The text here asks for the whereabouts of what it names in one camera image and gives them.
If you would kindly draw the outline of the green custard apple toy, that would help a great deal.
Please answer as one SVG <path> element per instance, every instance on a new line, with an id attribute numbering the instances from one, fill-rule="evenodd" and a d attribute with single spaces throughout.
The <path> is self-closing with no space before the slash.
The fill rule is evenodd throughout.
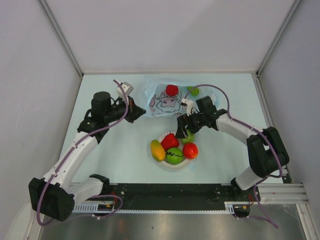
<path id="1" fill-rule="evenodd" d="M 181 138 L 180 139 L 181 143 L 182 144 L 193 143 L 195 140 L 195 135 L 188 129 L 186 131 L 187 131 L 187 137 Z"/>

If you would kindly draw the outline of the red bell pepper toy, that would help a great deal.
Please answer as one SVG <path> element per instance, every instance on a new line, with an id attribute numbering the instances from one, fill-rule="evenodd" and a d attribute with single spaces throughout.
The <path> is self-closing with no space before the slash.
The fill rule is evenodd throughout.
<path id="1" fill-rule="evenodd" d="M 160 144 L 165 151 L 171 148 L 178 148 L 180 146 L 179 140 L 173 133 L 169 133 L 168 135 L 166 135 Z"/>

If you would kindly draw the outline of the orange red tomato toy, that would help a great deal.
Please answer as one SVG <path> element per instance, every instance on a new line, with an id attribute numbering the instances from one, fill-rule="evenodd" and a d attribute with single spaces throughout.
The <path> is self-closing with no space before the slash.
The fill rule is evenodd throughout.
<path id="1" fill-rule="evenodd" d="M 199 154 L 198 147 L 193 142 L 186 143 L 182 148 L 182 152 L 187 159 L 191 160 L 195 159 Z"/>

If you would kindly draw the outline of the green watermelon toy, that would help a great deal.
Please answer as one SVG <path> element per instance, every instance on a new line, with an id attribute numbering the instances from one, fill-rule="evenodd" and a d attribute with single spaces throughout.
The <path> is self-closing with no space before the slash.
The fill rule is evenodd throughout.
<path id="1" fill-rule="evenodd" d="M 167 162 L 171 165 L 177 165 L 184 160 L 183 152 L 178 147 L 168 149 L 165 155 Z"/>

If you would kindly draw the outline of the light blue plastic bag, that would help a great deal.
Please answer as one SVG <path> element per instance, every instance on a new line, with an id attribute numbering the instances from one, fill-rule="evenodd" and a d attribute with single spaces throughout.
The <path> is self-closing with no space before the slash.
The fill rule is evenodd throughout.
<path id="1" fill-rule="evenodd" d="M 178 86 L 179 93 L 176 96 L 168 96 L 166 94 L 167 85 Z M 199 95 L 192 96 L 189 94 L 187 87 L 198 88 Z M 185 96 L 192 101 L 209 96 L 213 103 L 218 106 L 221 94 L 213 87 L 199 87 L 199 83 L 195 81 L 163 77 L 151 78 L 146 80 L 140 87 L 138 104 L 146 110 L 145 116 L 148 118 L 178 117 L 186 113 L 186 110 L 181 106 L 181 100 Z"/>

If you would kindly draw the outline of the yellow orange mango toy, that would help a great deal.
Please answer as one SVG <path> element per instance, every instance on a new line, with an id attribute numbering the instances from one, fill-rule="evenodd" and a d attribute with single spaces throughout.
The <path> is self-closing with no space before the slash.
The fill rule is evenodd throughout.
<path id="1" fill-rule="evenodd" d="M 158 162 L 163 161 L 166 157 L 165 149 L 162 147 L 161 143 L 156 139 L 151 141 L 150 151 L 152 157 Z"/>

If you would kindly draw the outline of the red apple toy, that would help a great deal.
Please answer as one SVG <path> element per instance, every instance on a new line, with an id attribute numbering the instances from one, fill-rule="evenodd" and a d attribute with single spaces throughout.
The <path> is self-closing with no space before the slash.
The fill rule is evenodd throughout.
<path id="1" fill-rule="evenodd" d="M 168 84 L 165 88 L 165 92 L 170 97 L 175 97 L 179 93 L 179 88 L 176 85 Z"/>

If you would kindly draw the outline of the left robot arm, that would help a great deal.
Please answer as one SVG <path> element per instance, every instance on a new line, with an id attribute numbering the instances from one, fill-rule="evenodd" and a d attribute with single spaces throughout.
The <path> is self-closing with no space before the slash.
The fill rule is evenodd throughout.
<path id="1" fill-rule="evenodd" d="M 119 94 L 114 100 L 108 92 L 93 95 L 91 108 L 80 123 L 74 140 L 62 158 L 42 178 L 33 178 L 29 185 L 31 207 L 40 226 L 40 215 L 60 222 L 69 218 L 74 207 L 88 199 L 105 200 L 113 197 L 110 180 L 99 174 L 71 187 L 76 172 L 87 156 L 98 146 L 111 127 L 122 120 L 133 123 L 146 110 L 135 104 L 128 95 Z"/>

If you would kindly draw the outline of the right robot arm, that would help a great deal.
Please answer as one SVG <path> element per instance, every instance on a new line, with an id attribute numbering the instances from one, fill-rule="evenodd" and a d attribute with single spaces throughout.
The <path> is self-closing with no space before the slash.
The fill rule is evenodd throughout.
<path id="1" fill-rule="evenodd" d="M 186 138 L 207 127 L 226 133 L 247 147 L 249 166 L 231 181 L 230 194 L 235 200 L 242 201 L 250 188 L 272 177 L 275 171 L 282 177 L 282 168 L 290 158 L 275 127 L 256 128 L 231 117 L 226 109 L 217 109 L 209 96 L 196 101 L 183 98 L 181 104 L 186 113 L 177 118 L 176 138 Z"/>

